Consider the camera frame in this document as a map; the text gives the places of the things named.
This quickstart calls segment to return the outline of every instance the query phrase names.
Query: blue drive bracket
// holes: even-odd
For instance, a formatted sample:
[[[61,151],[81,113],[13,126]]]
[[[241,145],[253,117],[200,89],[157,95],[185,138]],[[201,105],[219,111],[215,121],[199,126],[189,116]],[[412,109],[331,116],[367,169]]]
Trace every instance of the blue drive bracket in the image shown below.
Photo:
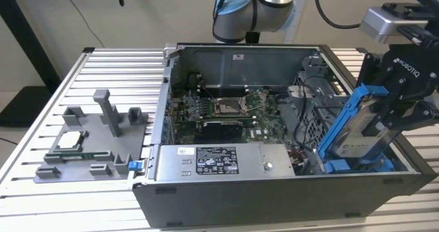
[[[391,160],[388,160],[384,156],[381,158],[384,160],[383,164],[376,168],[376,172],[392,172],[395,170],[395,166]]]
[[[329,174],[349,172],[351,168],[344,159],[329,160],[324,163],[324,168]]]
[[[359,111],[359,104],[361,102],[361,99],[364,96],[387,96],[388,90],[383,86],[375,86],[375,85],[364,85],[361,84],[355,90],[351,95],[351,98],[348,102],[344,104],[343,110],[335,119],[335,123],[329,128],[329,131],[324,135],[320,144],[316,148],[316,151],[319,153],[320,158],[323,159],[325,157],[328,148],[343,129],[345,123],[348,120],[356,115]]]

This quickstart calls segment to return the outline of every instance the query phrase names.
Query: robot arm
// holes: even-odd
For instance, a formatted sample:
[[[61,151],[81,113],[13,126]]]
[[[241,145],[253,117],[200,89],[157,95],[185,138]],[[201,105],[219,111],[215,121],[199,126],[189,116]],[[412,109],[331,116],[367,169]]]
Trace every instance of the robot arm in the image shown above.
[[[217,0],[212,34],[239,43],[247,32],[276,31],[293,18],[293,0]]]
[[[381,58],[364,57],[356,89],[316,149],[327,173],[391,171],[383,151],[395,136],[439,123],[428,100],[439,85],[439,3],[419,1],[367,12],[363,30],[379,42],[409,44],[391,44]]]

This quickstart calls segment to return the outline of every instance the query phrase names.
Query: motherboard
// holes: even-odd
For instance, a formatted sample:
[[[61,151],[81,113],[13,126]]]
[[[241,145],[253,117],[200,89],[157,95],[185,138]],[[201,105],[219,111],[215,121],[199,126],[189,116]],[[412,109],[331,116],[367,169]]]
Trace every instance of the motherboard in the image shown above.
[[[204,87],[188,90],[172,99],[176,144],[257,141],[289,147],[291,138],[275,99],[276,94],[268,88],[245,88],[241,92]]]

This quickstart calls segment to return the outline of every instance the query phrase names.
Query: wires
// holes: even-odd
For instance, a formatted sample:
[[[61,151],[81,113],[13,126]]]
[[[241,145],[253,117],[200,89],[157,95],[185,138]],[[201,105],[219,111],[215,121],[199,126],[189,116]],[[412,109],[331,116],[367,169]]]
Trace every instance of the wires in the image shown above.
[[[319,79],[323,79],[328,85],[331,85],[331,82],[323,77],[323,76],[317,76],[317,75],[311,75],[308,76],[304,80],[303,80],[303,85],[305,87],[308,87],[311,90],[313,90],[316,92],[316,89],[312,88],[309,85],[305,84],[305,81],[309,79],[309,78],[319,78]],[[341,106],[316,106],[315,107],[316,109],[325,109],[325,111],[333,116],[336,117],[336,113],[331,111],[331,109],[341,109],[343,107]]]
[[[80,16],[81,16],[81,18],[82,18],[82,20],[84,20],[84,23],[85,23],[85,25],[86,25],[86,28],[88,28],[89,32],[92,33],[92,35],[93,35],[94,38],[97,39],[97,41],[98,41],[98,43],[101,44],[102,48],[105,48],[105,46],[104,46],[104,44],[102,44],[102,41],[98,39],[97,35],[96,35],[94,32],[90,30],[89,25],[88,25],[88,22],[86,22],[86,19],[85,19],[84,15],[82,15],[81,11],[78,10],[78,8],[77,8],[74,2],[73,2],[72,0],[69,0],[69,2],[70,2],[70,4],[73,5],[73,7],[76,8],[76,11],[77,11],[77,13],[80,14]]]
[[[18,144],[18,143],[16,143],[16,142],[13,142],[13,141],[5,139],[5,138],[0,138],[0,140],[5,141],[5,142],[8,142],[8,143],[10,143],[10,144],[13,144],[13,145],[17,145],[17,144]]]
[[[316,140],[316,136],[313,136],[313,138],[309,139],[307,142],[304,141],[305,138],[307,138],[307,134],[308,134],[308,129],[309,129],[309,126],[311,126],[311,122],[315,121],[315,123],[317,124],[317,121],[319,121],[319,120],[320,120],[320,121],[325,121],[327,124],[332,125],[332,122],[331,122],[329,120],[327,120],[327,119],[317,118],[317,117],[311,118],[311,119],[308,120],[308,125],[307,125],[307,127],[305,127],[305,131],[304,131],[304,135],[303,135],[303,144],[305,144],[305,145],[307,145],[308,143],[311,143],[312,141]]]
[[[307,110],[307,93],[304,92],[304,85],[301,85],[301,90],[303,90],[303,103],[301,103],[301,111],[300,111],[299,121],[297,121],[295,130],[293,130],[293,140],[295,140],[295,142],[296,142],[296,144],[299,145],[300,148],[303,148],[304,150],[307,150],[308,152],[311,152],[312,149],[309,147],[307,147],[305,144],[301,143],[297,140],[297,130],[299,130],[300,124],[303,122],[304,113],[305,113],[305,110]]]
[[[275,103],[276,104],[289,104],[291,101],[280,101],[281,99],[285,99],[288,97],[289,97],[289,94],[287,92],[275,95]]]
[[[215,37],[215,32],[213,32],[213,28],[215,28],[215,23],[216,23],[216,19],[217,19],[217,14],[219,14],[219,10],[221,9],[223,5],[224,5],[224,1],[225,0],[219,0],[217,4],[216,1],[213,2],[213,11],[212,11],[212,17],[213,17],[213,24],[212,24],[212,36]]]
[[[321,5],[320,5],[320,0],[315,0],[315,6],[316,6],[316,10],[319,11],[320,17],[323,18],[324,22],[327,22],[327,24],[329,26],[332,26],[336,29],[355,29],[359,28],[360,24],[355,24],[355,25],[339,25],[336,23],[333,23],[328,17],[325,16],[323,9],[321,9]]]

